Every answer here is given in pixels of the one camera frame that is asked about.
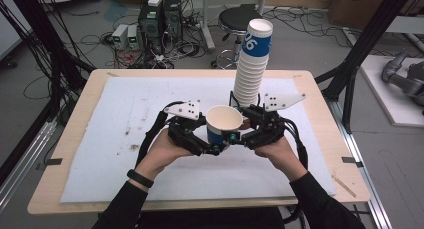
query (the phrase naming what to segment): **wooden table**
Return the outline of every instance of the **wooden table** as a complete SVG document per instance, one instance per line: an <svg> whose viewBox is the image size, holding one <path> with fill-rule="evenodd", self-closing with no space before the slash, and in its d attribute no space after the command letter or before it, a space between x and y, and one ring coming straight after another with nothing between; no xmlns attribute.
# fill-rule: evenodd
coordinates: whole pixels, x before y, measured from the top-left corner
<svg viewBox="0 0 424 229"><path fill-rule="evenodd" d="M31 214L58 214L101 212L109 203L60 203L68 179L73 156L84 136L85 128L99 101L109 77L213 77L234 78L236 71L217 70L95 70L84 88L74 112L60 138L52 158L63 158L60 165L48 166L28 205ZM264 77L293 79L297 90L306 93L303 101L318 144L329 168L337 195L343 203L366 202L369 191L356 164L344 163L342 157L351 157L337 125L315 83L307 71L265 71ZM191 201L149 201L143 210L170 210L188 208L230 208L251 206L280 206L297 203L295 198L249 198Z"/></svg>

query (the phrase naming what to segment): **black sleeve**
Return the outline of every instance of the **black sleeve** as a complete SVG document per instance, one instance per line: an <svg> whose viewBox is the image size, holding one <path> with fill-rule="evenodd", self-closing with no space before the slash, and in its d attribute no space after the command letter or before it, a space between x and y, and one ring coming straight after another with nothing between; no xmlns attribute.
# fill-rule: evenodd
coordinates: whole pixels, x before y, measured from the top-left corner
<svg viewBox="0 0 424 229"><path fill-rule="evenodd" d="M134 229L146 197L147 192L126 182L93 229Z"/></svg>
<svg viewBox="0 0 424 229"><path fill-rule="evenodd" d="M365 228L346 207L327 194L310 172L290 185L311 229Z"/></svg>

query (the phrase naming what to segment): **stack of paper cups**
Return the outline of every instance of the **stack of paper cups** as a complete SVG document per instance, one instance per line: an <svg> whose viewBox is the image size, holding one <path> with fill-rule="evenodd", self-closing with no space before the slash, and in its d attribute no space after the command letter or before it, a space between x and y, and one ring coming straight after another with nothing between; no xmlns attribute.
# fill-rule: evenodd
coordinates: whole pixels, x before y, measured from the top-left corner
<svg viewBox="0 0 424 229"><path fill-rule="evenodd" d="M272 23L264 19L249 22L237 65L234 97L240 107L256 104L262 76L268 64ZM234 99L232 106L237 106Z"/></svg>

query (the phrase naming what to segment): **power supply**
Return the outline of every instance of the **power supply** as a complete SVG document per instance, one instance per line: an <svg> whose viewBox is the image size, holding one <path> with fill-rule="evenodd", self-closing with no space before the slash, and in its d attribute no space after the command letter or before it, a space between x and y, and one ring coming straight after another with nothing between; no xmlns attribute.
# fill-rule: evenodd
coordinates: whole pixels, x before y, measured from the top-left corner
<svg viewBox="0 0 424 229"><path fill-rule="evenodd" d="M128 46L128 25L119 25L113 32L112 39L116 49L125 50Z"/></svg>
<svg viewBox="0 0 424 229"><path fill-rule="evenodd" d="M130 50L140 50L141 36L137 25L128 26L128 43Z"/></svg>

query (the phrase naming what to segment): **stool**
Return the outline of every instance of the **stool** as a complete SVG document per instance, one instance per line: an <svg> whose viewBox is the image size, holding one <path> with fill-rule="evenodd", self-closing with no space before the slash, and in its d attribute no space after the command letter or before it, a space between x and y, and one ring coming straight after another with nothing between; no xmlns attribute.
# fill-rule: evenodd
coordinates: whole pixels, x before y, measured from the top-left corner
<svg viewBox="0 0 424 229"><path fill-rule="evenodd" d="M247 32L249 22L253 19L262 18L255 11L255 5L241 5L240 7L226 9L219 14L218 25L227 32L222 41L228 39L230 35L236 35L234 49L224 50L216 56L216 60L211 62L213 68L227 69L231 66L237 67L241 43Z"/></svg>

